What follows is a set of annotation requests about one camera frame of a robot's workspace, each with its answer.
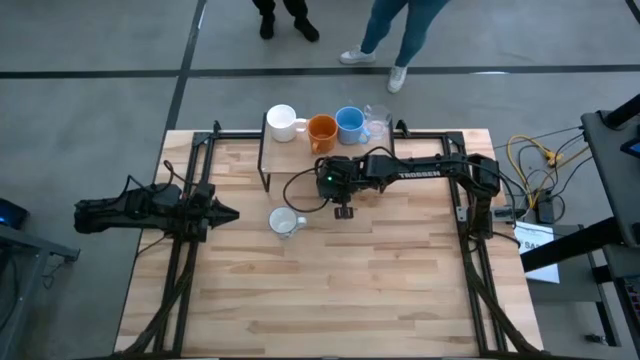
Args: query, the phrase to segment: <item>black pants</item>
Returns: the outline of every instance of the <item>black pants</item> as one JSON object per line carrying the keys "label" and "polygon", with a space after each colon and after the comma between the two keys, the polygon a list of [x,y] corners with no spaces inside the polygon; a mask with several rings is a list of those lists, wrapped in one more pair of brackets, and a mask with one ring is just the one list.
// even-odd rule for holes
{"label": "black pants", "polygon": [[[304,19],[307,17],[309,10],[304,0],[283,0],[284,6],[291,16],[296,19]],[[273,10],[276,8],[276,2],[274,0],[253,0],[253,4],[260,10],[260,15],[269,16],[273,15]]]}

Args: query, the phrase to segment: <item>orange mug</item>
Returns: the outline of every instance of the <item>orange mug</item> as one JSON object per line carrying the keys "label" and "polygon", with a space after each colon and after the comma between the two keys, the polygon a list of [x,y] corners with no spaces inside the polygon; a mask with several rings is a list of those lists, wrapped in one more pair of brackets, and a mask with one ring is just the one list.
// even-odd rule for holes
{"label": "orange mug", "polygon": [[311,152],[326,154],[333,150],[338,138],[338,123],[329,115],[316,115],[307,125]]}

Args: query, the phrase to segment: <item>wooden tabletop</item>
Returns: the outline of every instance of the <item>wooden tabletop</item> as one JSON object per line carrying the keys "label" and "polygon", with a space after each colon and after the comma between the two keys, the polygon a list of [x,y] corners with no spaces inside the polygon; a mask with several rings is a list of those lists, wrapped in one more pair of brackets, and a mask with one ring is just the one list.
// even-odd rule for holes
{"label": "wooden tabletop", "polygon": [[[494,157],[488,130],[461,131],[469,154]],[[160,163],[168,159],[184,175],[192,134],[170,131]],[[274,173],[266,193],[256,170],[258,146],[257,140],[216,142],[211,181],[240,219],[210,230],[200,247],[183,356],[478,354],[446,179],[397,182],[382,195],[364,191],[354,196],[354,219],[335,220],[330,205],[307,214],[308,227],[283,241],[267,218],[284,205],[282,187],[291,174]],[[396,140],[395,147],[401,158],[442,152],[434,140]],[[156,181],[167,179],[160,166]],[[298,179],[288,195],[300,208],[320,203],[311,176]],[[494,199],[504,203],[502,194]],[[506,225],[497,229],[513,234]],[[161,236],[144,231],[140,247]],[[171,241],[137,259],[116,350],[131,344],[159,308]],[[487,245],[500,305],[542,348],[517,247],[497,237]],[[483,318],[495,349],[486,307]]]}

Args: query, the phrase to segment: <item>person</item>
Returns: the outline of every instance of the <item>person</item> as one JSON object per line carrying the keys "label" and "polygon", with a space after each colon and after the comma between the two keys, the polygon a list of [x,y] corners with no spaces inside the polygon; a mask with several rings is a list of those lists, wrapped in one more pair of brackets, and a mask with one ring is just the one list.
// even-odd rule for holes
{"label": "person", "polygon": [[362,44],[340,55],[340,62],[351,65],[375,61],[374,50],[389,33],[393,18],[408,4],[409,14],[402,46],[395,65],[391,68],[387,85],[389,92],[397,93],[404,84],[409,62],[424,45],[429,25],[447,2],[448,0],[376,0]]}
{"label": "person", "polygon": [[[260,24],[260,36],[267,40],[273,37],[273,23],[276,16],[273,10],[276,8],[274,0],[253,0],[253,4],[260,10],[262,24]],[[295,18],[293,26],[304,35],[305,39],[315,42],[320,38],[320,33],[309,22],[307,14],[309,9],[305,0],[284,0],[284,6],[289,14]]]}

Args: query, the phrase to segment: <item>white mug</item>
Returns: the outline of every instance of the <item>white mug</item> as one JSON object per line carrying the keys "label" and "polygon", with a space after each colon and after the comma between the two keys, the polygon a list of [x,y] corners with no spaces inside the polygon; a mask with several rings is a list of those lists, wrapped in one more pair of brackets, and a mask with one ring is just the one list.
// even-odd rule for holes
{"label": "white mug", "polygon": [[271,137],[278,142],[289,142],[296,137],[296,133],[307,130],[307,120],[297,119],[296,111],[289,105],[276,105],[267,112],[267,124]]}
{"label": "white mug", "polygon": [[305,226],[307,218],[298,216],[288,207],[274,209],[269,215],[269,227],[282,239],[290,237]]}

